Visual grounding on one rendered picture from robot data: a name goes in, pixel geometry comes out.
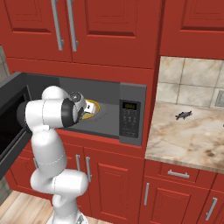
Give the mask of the red drawer front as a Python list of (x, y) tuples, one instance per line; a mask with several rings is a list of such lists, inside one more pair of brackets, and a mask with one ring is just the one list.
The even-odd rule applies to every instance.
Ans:
[(224, 193), (224, 174), (218, 173), (216, 175), (212, 189)]
[[(169, 170), (172, 170), (173, 172), (179, 172), (179, 173), (188, 173), (190, 175), (190, 178), (180, 178), (180, 177), (175, 177), (168, 175), (167, 172)], [(198, 177), (199, 171), (197, 169), (193, 169), (190, 167), (185, 167), (185, 166), (180, 166), (176, 164), (167, 164), (167, 163), (162, 163), (161, 164), (161, 169), (159, 174), (163, 177), (171, 178), (171, 179), (178, 179), (178, 180), (184, 180), (187, 182), (194, 183)]]

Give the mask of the grey wall socket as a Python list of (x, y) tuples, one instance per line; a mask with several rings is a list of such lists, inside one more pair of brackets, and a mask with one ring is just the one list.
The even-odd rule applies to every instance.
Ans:
[(224, 90), (219, 91), (214, 106), (224, 108)]

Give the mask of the black microwave door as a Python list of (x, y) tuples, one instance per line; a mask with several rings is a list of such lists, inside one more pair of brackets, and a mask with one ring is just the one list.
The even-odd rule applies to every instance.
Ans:
[(0, 83), (0, 180), (31, 138), (17, 119), (18, 106), (31, 98), (26, 73), (15, 72)]

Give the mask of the grey microwave oven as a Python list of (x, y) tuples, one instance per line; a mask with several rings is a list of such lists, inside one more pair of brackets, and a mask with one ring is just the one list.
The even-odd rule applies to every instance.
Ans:
[(58, 86), (71, 94), (80, 92), (98, 102), (100, 111), (68, 130), (118, 139), (121, 143), (142, 145), (145, 85), (102, 80), (86, 80), (26, 73), (31, 98), (39, 100), (49, 86)]

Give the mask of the red cupboard door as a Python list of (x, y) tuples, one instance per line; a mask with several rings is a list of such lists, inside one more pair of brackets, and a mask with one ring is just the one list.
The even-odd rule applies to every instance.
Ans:
[(92, 216), (113, 224), (137, 224), (144, 159), (91, 148), (85, 148), (84, 155), (91, 158)]
[(73, 60), (78, 63), (152, 68), (162, 0), (73, 0)]
[(160, 54), (224, 60), (224, 0), (165, 0)]
[[(206, 214), (212, 205), (213, 198), (217, 198), (218, 201), (210, 219), (206, 220)], [(224, 224), (224, 192), (210, 191), (197, 224)]]
[[(81, 146), (71, 145), (69, 143), (65, 143), (64, 147), (67, 158), (66, 168), (77, 169), (75, 156), (82, 156), (83, 148)], [(32, 153), (32, 145), (31, 143), (28, 143), (5, 174), (5, 178), (10, 186), (10, 189), (21, 193), (38, 196), (46, 200), (52, 200), (53, 196), (51, 194), (34, 191), (31, 187), (30, 178), (32, 173), (36, 170), (33, 159), (34, 156)]]
[[(144, 206), (146, 183), (150, 183)], [(139, 224), (197, 224), (209, 190), (145, 176)]]
[(59, 51), (51, 0), (0, 0), (0, 45), (7, 58), (72, 61), (66, 0), (57, 0)]

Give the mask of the yellow plate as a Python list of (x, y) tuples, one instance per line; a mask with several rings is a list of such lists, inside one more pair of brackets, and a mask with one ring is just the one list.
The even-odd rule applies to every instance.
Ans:
[(84, 114), (82, 116), (83, 120), (90, 119), (94, 117), (100, 111), (100, 105), (97, 101), (86, 99), (87, 106), (84, 109)]

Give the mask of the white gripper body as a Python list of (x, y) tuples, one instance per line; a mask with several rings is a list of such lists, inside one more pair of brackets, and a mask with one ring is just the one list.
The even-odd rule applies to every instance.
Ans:
[(96, 114), (96, 106), (91, 101), (86, 101), (86, 107), (84, 109), (86, 113)]

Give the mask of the small dark grey fish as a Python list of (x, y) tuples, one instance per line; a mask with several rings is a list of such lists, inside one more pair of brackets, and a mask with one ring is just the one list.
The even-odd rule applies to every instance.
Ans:
[(193, 114), (192, 111), (181, 112), (178, 115), (175, 115), (175, 117), (176, 117), (176, 120), (178, 120), (179, 118), (183, 118), (185, 120), (188, 116), (191, 116), (192, 114)]

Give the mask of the red upper cupboard door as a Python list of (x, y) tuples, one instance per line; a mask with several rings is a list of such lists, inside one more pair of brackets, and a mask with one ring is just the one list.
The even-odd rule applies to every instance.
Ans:
[(160, 54), (224, 60), (224, 0), (165, 0)]
[(7, 58), (72, 61), (66, 0), (57, 0), (59, 51), (51, 0), (0, 0), (0, 45)]
[(162, 0), (73, 0), (73, 60), (78, 63), (152, 68)]

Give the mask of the red lower cupboard door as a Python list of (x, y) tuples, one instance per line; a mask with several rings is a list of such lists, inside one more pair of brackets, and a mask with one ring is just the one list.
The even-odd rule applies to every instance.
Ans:
[[(150, 183), (144, 206), (146, 183)], [(197, 224), (209, 190), (145, 176), (139, 224)]]
[(113, 224), (137, 224), (144, 159), (91, 148), (85, 148), (84, 155), (91, 158), (92, 216)]
[[(210, 219), (206, 220), (206, 214), (212, 205), (213, 198), (217, 198), (218, 201)], [(197, 224), (224, 224), (224, 192), (210, 191)]]
[[(71, 145), (69, 143), (65, 143), (64, 147), (67, 158), (66, 168), (77, 169), (75, 156), (82, 156), (83, 148), (81, 146)], [(32, 145), (31, 143), (28, 143), (5, 174), (5, 178), (10, 186), (10, 189), (21, 193), (38, 196), (46, 200), (52, 200), (53, 196), (51, 194), (34, 191), (31, 187), (30, 178), (32, 173), (36, 170), (33, 159), (34, 156), (32, 153)]]

